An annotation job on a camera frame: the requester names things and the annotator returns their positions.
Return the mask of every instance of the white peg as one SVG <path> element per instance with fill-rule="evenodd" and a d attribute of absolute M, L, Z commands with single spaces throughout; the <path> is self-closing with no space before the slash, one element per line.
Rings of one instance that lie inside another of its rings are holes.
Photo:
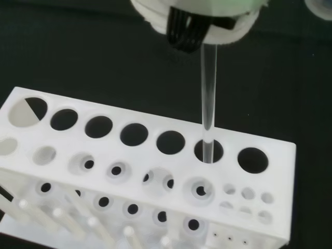
<path fill-rule="evenodd" d="M 106 242 L 110 248 L 114 247 L 115 240 L 96 217 L 90 217 L 88 219 L 88 225 L 94 230 L 98 237 Z"/>
<path fill-rule="evenodd" d="M 26 211 L 32 218 L 35 218 L 36 222 L 45 226 L 49 232 L 56 232 L 58 230 L 59 225 L 36 205 L 22 199 L 19 202 L 19 207 Z"/>
<path fill-rule="evenodd" d="M 123 229 L 123 234 L 133 249 L 143 249 L 133 227 L 126 226 Z"/>
<path fill-rule="evenodd" d="M 9 200 L 7 200 L 3 195 L 0 194 L 0 209 L 6 214 L 14 218 L 15 220 L 22 222 L 24 224 L 28 223 L 29 216 L 25 214 L 22 210 L 18 209 Z"/>
<path fill-rule="evenodd" d="M 86 235 L 85 231 L 81 228 L 80 224 L 68 215 L 63 209 L 54 209 L 52 215 L 63 223 L 70 232 L 78 239 L 83 239 Z"/>

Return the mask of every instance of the large round hole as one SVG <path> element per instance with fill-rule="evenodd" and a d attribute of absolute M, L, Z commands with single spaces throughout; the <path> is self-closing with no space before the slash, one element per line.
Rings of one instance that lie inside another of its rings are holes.
<path fill-rule="evenodd" d="M 201 162 L 203 161 L 203 140 L 199 141 L 195 148 L 194 148 L 195 156 Z M 214 140 L 213 144 L 213 162 L 219 161 L 224 155 L 224 149 L 222 145 L 217 141 Z"/>
<path fill-rule="evenodd" d="M 0 156 L 8 156 L 12 154 L 17 148 L 17 141 L 11 137 L 0 141 Z"/>
<path fill-rule="evenodd" d="M 265 153 L 257 148 L 243 149 L 238 155 L 238 162 L 243 170 L 252 174 L 263 172 L 269 165 Z"/>
<path fill-rule="evenodd" d="M 68 164 L 71 173 L 81 175 L 91 171 L 94 167 L 94 158 L 88 153 L 78 153 L 73 156 Z"/>
<path fill-rule="evenodd" d="M 53 147 L 45 146 L 37 150 L 33 156 L 33 162 L 37 165 L 47 165 L 54 160 L 57 152 Z"/>
<path fill-rule="evenodd" d="M 76 124 L 78 114 L 74 110 L 64 109 L 55 113 L 51 119 L 51 127 L 57 131 L 64 131 Z"/>
<path fill-rule="evenodd" d="M 113 127 L 113 122 L 105 117 L 98 116 L 92 118 L 85 126 L 85 133 L 93 139 L 99 139 L 109 134 Z"/>
<path fill-rule="evenodd" d="M 9 122 L 16 127 L 29 127 L 39 123 L 46 115 L 47 103 L 40 98 L 19 101 L 10 110 Z"/>
<path fill-rule="evenodd" d="M 157 148 L 166 155 L 179 153 L 185 147 L 185 138 L 176 131 L 167 131 L 157 139 Z"/>
<path fill-rule="evenodd" d="M 127 146 L 142 144 L 148 136 L 147 128 L 140 123 L 132 123 L 121 131 L 120 139 Z"/>

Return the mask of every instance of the small round hole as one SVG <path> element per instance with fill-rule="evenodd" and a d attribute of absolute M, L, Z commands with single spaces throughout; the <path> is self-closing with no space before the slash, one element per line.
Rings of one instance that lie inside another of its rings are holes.
<path fill-rule="evenodd" d="M 109 198 L 107 197 L 102 197 L 100 198 L 98 205 L 101 206 L 102 208 L 106 207 L 109 204 Z"/>
<path fill-rule="evenodd" d="M 94 166 L 94 161 L 92 160 L 88 160 L 84 163 L 84 168 L 86 168 L 87 170 L 91 169 Z"/>
<path fill-rule="evenodd" d="M 128 213 L 133 215 L 136 214 L 139 211 L 139 207 L 136 204 L 131 204 L 128 207 Z"/>
<path fill-rule="evenodd" d="M 199 186 L 198 188 L 196 188 L 196 193 L 199 196 L 205 196 L 206 195 L 206 192 L 204 191 L 204 187 L 203 186 Z"/>
<path fill-rule="evenodd" d="M 266 204 L 272 204 L 274 202 L 273 195 L 270 193 L 263 193 L 261 195 L 261 200 Z"/>
<path fill-rule="evenodd" d="M 42 186 L 41 186 L 41 188 L 40 188 L 40 190 L 43 192 L 43 193 L 47 193 L 48 191 L 50 191 L 51 190 L 51 184 L 50 183 L 44 183 Z"/>
<path fill-rule="evenodd" d="M 255 198 L 255 192 L 251 188 L 243 189 L 241 195 L 246 200 L 253 200 Z"/>
<path fill-rule="evenodd" d="M 0 156 L 8 156 L 17 148 L 17 141 L 11 137 L 0 141 Z"/>
<path fill-rule="evenodd" d="M 174 186 L 174 180 L 173 179 L 171 179 L 171 180 L 168 180 L 167 181 L 167 186 L 169 187 L 169 188 L 173 188 L 173 186 Z"/>
<path fill-rule="evenodd" d="M 57 152 L 53 147 L 45 146 L 37 150 L 33 156 L 33 162 L 37 165 L 47 165 L 54 160 Z"/>
<path fill-rule="evenodd" d="M 166 212 L 162 211 L 158 214 L 158 221 L 160 222 L 166 222 L 167 221 L 167 217 L 166 217 Z"/>
<path fill-rule="evenodd" d="M 115 166 L 113 169 L 112 169 L 112 174 L 113 175 L 118 175 L 121 173 L 121 168 L 119 166 Z"/>
<path fill-rule="evenodd" d="M 224 192 L 228 195 L 234 195 L 235 194 L 235 187 L 232 184 L 226 184 L 224 186 Z"/>
<path fill-rule="evenodd" d="M 188 227 L 190 230 L 192 231 L 196 231 L 198 228 L 199 228 L 199 222 L 198 220 L 196 219 L 191 219 L 189 222 L 188 222 Z"/>

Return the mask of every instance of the tiny hole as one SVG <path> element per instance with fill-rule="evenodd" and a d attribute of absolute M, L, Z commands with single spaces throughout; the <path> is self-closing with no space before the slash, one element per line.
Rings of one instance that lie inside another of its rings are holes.
<path fill-rule="evenodd" d="M 196 231 L 199 228 L 199 222 L 196 219 L 191 219 L 188 222 L 188 227 L 192 231 Z"/>
<path fill-rule="evenodd" d="M 168 186 L 169 188 L 173 188 L 173 186 L 174 186 L 174 180 L 173 180 L 173 179 L 169 180 L 169 181 L 167 182 L 167 186 Z"/>
<path fill-rule="evenodd" d="M 197 193 L 199 196 L 205 196 L 205 195 L 206 195 L 206 192 L 204 191 L 204 187 L 203 187 L 203 186 L 199 186 L 199 187 L 196 189 L 196 193 Z"/>
<path fill-rule="evenodd" d="M 94 161 L 92 161 L 92 160 L 88 160 L 88 161 L 86 161 L 86 162 L 84 163 L 84 167 L 85 167 L 87 170 L 91 169 L 91 168 L 93 167 L 93 165 L 94 165 Z"/>
<path fill-rule="evenodd" d="M 128 207 L 128 213 L 129 214 L 136 214 L 139 211 L 139 207 L 136 204 L 131 204 Z"/>
<path fill-rule="evenodd" d="M 109 204 L 109 198 L 107 198 L 107 197 L 102 197 L 102 198 L 100 198 L 98 204 L 99 204 L 99 206 L 101 206 L 102 208 L 106 207 L 106 206 Z"/>
<path fill-rule="evenodd" d="M 51 184 L 50 183 L 44 183 L 40 188 L 40 190 L 43 193 L 46 193 L 46 192 L 50 191 L 50 189 L 51 189 Z"/>
<path fill-rule="evenodd" d="M 166 217 L 166 212 L 162 211 L 158 214 L 158 221 L 160 222 L 166 222 L 167 221 L 167 217 Z"/>
<path fill-rule="evenodd" d="M 118 175 L 121 173 L 121 168 L 119 166 L 115 166 L 113 169 L 112 169 L 112 174 L 113 175 Z"/>

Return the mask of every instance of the dark background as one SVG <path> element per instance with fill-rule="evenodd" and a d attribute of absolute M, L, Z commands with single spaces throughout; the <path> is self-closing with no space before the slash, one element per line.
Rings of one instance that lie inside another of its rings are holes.
<path fill-rule="evenodd" d="M 297 144 L 285 248 L 331 247 L 331 84 L 332 22 L 300 0 L 271 1 L 218 49 L 216 126 Z M 129 0 L 0 0 L 0 86 L 0 102 L 20 86 L 201 122 L 199 53 L 171 49 Z"/>

